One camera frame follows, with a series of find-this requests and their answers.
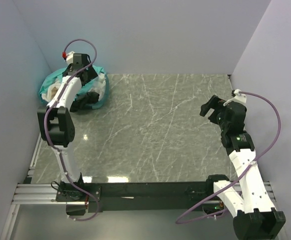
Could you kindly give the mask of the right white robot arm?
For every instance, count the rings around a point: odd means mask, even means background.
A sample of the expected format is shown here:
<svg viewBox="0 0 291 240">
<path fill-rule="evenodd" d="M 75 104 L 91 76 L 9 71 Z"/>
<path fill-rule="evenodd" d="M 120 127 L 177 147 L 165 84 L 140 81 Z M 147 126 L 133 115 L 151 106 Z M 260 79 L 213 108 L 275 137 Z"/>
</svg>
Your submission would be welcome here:
<svg viewBox="0 0 291 240">
<path fill-rule="evenodd" d="M 221 143 L 235 168 L 240 193 L 221 175 L 207 179 L 205 195 L 219 198 L 233 217 L 233 229 L 239 240 L 273 240 L 283 228 L 286 217 L 276 209 L 268 195 L 256 160 L 252 137 L 245 130 L 246 96 L 223 100 L 213 95 L 201 106 L 200 115 L 208 117 L 221 130 Z"/>
</svg>

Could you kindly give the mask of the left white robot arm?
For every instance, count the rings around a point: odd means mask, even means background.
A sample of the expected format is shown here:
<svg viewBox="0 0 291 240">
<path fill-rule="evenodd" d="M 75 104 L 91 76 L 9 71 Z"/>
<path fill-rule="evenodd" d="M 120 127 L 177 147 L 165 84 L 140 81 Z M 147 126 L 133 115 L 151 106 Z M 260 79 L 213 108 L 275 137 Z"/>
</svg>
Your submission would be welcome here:
<svg viewBox="0 0 291 240">
<path fill-rule="evenodd" d="M 58 191 L 80 201 L 87 191 L 71 150 L 75 126 L 70 108 L 80 89 L 98 75 L 88 54 L 63 52 L 62 56 L 68 66 L 62 73 L 60 88 L 45 107 L 37 110 L 37 118 L 41 138 L 52 148 L 61 170 Z"/>
</svg>

